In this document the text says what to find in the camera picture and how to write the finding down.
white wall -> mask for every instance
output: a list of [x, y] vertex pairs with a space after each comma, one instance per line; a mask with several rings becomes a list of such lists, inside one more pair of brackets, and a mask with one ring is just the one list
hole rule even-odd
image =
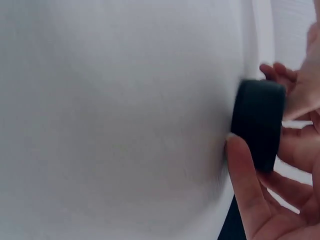
[[0, 238], [215, 239], [240, 19], [234, 0], [0, 1]]

fingernail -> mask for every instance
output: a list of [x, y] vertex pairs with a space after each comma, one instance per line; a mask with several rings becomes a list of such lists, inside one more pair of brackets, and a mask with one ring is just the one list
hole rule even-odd
[[226, 135], [226, 137], [225, 137], [225, 140], [229, 140], [230, 138], [233, 138], [233, 137], [236, 137], [237, 135], [235, 135], [234, 133], [232, 133], [232, 132], [229, 132], [227, 135]]

black round device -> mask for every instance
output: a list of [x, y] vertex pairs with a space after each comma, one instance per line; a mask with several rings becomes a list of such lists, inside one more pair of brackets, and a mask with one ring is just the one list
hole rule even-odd
[[[243, 80], [235, 99], [231, 132], [248, 144], [254, 167], [272, 172], [279, 148], [286, 89], [266, 80]], [[218, 240], [246, 240], [236, 198], [233, 197]]]

finger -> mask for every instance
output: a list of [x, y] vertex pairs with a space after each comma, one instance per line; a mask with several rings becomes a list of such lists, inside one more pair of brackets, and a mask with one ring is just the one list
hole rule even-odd
[[293, 71], [290, 68], [287, 68], [285, 65], [279, 62], [273, 64], [275, 72], [283, 77], [286, 77], [290, 82], [295, 83], [297, 81], [299, 71]]
[[264, 186], [298, 210], [301, 210], [313, 195], [312, 186], [282, 176], [275, 171], [260, 174], [259, 178]]
[[280, 74], [280, 75], [286, 75], [287, 74], [287, 68], [285, 65], [283, 65], [282, 63], [280, 62], [275, 62], [273, 64], [273, 69], [275, 70], [275, 72], [277, 74]]
[[229, 136], [226, 146], [235, 198], [246, 236], [251, 239], [272, 213], [264, 199], [246, 142], [238, 136]]
[[303, 128], [282, 127], [281, 134], [294, 138], [319, 138], [320, 135], [315, 125], [306, 125]]
[[288, 68], [286, 69], [286, 76], [292, 83], [295, 83], [297, 81], [298, 74], [299, 74], [298, 70], [293, 71]]
[[265, 75], [266, 80], [271, 80], [271, 81], [276, 80], [277, 74], [272, 66], [269, 66], [267, 64], [261, 64], [259, 69]]
[[308, 112], [305, 115], [297, 117], [295, 121], [311, 121], [310, 113]]
[[318, 105], [315, 103], [310, 90], [305, 86], [296, 86], [287, 96], [283, 120], [294, 120], [317, 109]]
[[312, 173], [319, 155], [319, 138], [281, 134], [278, 157], [285, 163], [304, 172]]
[[273, 196], [268, 192], [267, 188], [260, 182], [260, 188], [263, 194], [264, 199], [269, 203], [270, 210], [273, 214], [277, 212], [277, 209], [281, 207], [280, 203], [275, 200]]

hand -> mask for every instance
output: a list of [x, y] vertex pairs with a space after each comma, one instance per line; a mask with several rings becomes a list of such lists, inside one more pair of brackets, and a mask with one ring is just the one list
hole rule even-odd
[[281, 63], [262, 64], [260, 70], [267, 80], [287, 89], [284, 120], [313, 121], [320, 133], [320, 29], [314, 23], [307, 35], [307, 54], [299, 71], [292, 71]]
[[[304, 144], [291, 141], [290, 145], [282, 146], [282, 149], [285, 149], [282, 160], [302, 171], [312, 173], [312, 187], [276, 172], [257, 175], [246, 142], [238, 136], [228, 137], [228, 168], [248, 240], [319, 239], [319, 144], [319, 140], [307, 138]], [[267, 188], [300, 210], [300, 214], [281, 206]]]

